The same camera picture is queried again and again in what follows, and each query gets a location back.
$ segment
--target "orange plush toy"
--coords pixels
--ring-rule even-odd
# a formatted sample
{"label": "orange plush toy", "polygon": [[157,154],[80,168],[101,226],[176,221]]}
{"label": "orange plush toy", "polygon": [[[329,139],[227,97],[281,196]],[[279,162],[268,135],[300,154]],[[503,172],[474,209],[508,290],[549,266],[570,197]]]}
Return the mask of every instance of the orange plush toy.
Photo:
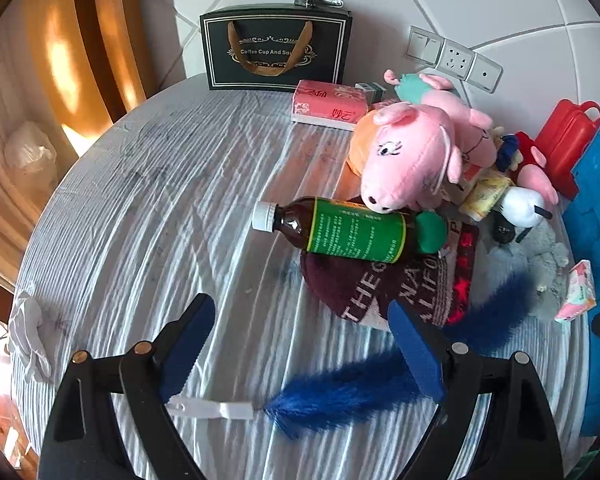
{"label": "orange plush toy", "polygon": [[378,110],[371,110],[358,121],[353,129],[347,164],[357,176],[362,176],[362,170],[365,169],[366,160],[369,156],[369,146],[376,138],[376,133],[380,128],[374,123],[374,115],[377,112]]}

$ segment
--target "yellow package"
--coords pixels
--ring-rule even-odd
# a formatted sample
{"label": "yellow package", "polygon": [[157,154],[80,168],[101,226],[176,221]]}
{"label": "yellow package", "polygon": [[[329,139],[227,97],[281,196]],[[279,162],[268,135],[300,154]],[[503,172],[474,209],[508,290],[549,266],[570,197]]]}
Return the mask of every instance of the yellow package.
{"label": "yellow package", "polygon": [[462,202],[459,211],[479,222],[489,214],[509,186],[513,186],[513,181],[508,176],[499,171],[489,170],[480,177],[471,193]]}

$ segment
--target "bed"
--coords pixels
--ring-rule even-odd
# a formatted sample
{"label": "bed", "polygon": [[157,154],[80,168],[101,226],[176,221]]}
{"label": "bed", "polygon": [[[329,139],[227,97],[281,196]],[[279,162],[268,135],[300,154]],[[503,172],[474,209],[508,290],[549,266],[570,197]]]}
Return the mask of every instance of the bed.
{"label": "bed", "polygon": [[[250,400],[256,408],[298,372],[333,368],[392,345],[392,336],[332,316],[302,280],[298,252],[250,228],[257,200],[304,194],[348,198],[349,133],[288,117],[290,94],[206,89],[204,75],[173,86],[117,122],[72,167],[27,248],[16,293],[43,309],[41,340],[53,383],[25,383],[13,397],[40,452],[54,391],[72,352],[117,355],[152,339],[197,292],[218,308],[216,325],[183,395]],[[589,366],[586,318],[525,321],[508,357],[531,355],[554,412],[565,468],[579,440]],[[154,478],[128,407],[115,399],[136,474]],[[468,467],[486,416],[477,406],[454,475]],[[392,478],[433,416],[421,400],[366,424],[288,441],[258,412],[250,422],[174,423],[207,478]]]}

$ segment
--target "gray plush toy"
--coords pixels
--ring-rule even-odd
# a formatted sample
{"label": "gray plush toy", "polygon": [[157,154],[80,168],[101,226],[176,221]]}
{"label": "gray plush toy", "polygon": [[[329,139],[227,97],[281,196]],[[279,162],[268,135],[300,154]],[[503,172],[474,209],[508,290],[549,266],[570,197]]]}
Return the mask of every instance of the gray plush toy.
{"label": "gray plush toy", "polygon": [[[491,215],[480,222],[470,299],[485,301],[516,270],[527,269],[536,284],[531,313],[552,320],[567,292],[569,251],[556,242],[550,223],[543,219],[521,242],[499,246],[491,237]],[[516,236],[522,230],[516,228]]]}

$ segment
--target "pink tissue box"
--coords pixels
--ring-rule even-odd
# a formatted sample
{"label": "pink tissue box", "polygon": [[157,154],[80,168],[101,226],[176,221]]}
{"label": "pink tissue box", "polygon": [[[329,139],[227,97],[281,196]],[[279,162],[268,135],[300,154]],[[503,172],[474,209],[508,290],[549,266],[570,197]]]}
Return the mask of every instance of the pink tissue box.
{"label": "pink tissue box", "polygon": [[580,260],[569,271],[567,299],[564,301],[555,320],[566,323],[576,319],[596,306],[596,291],[593,284],[591,262]]}
{"label": "pink tissue box", "polygon": [[360,88],[302,79],[294,92],[291,120],[353,131],[367,109]]}

